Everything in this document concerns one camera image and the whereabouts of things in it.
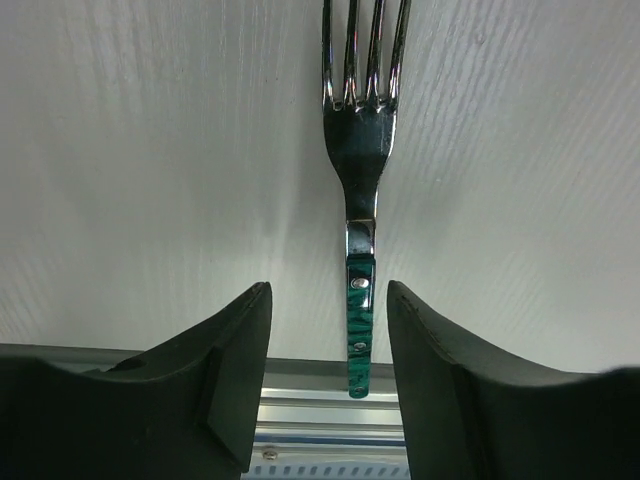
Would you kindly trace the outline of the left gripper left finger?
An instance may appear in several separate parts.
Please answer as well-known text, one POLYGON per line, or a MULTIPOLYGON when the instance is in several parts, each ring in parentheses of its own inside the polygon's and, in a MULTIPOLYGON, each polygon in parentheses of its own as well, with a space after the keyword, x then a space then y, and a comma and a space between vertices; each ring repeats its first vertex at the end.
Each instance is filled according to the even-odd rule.
POLYGON ((212 317, 101 371, 1 359, 5 479, 237 479, 249 470, 272 318, 251 286, 212 317))

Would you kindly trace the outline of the fork with green handle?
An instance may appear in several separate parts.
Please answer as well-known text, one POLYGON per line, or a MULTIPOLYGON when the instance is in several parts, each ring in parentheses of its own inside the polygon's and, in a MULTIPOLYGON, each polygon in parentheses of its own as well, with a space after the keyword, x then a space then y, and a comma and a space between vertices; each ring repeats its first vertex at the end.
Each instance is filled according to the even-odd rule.
POLYGON ((322 9, 322 112, 325 147, 345 202, 348 394, 368 396, 371 382, 379 183, 391 156, 411 1, 399 4, 388 86, 381 86, 385 4, 374 6, 365 89, 357 88, 359 4, 349 4, 343 88, 333 85, 332 4, 322 9))

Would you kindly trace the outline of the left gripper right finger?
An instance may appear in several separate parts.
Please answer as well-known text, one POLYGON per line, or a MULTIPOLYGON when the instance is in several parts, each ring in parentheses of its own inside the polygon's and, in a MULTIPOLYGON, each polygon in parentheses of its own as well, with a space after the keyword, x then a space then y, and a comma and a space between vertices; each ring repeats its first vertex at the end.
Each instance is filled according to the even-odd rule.
POLYGON ((639 370, 545 367, 447 319, 406 285, 388 330, 414 479, 635 479, 639 370))

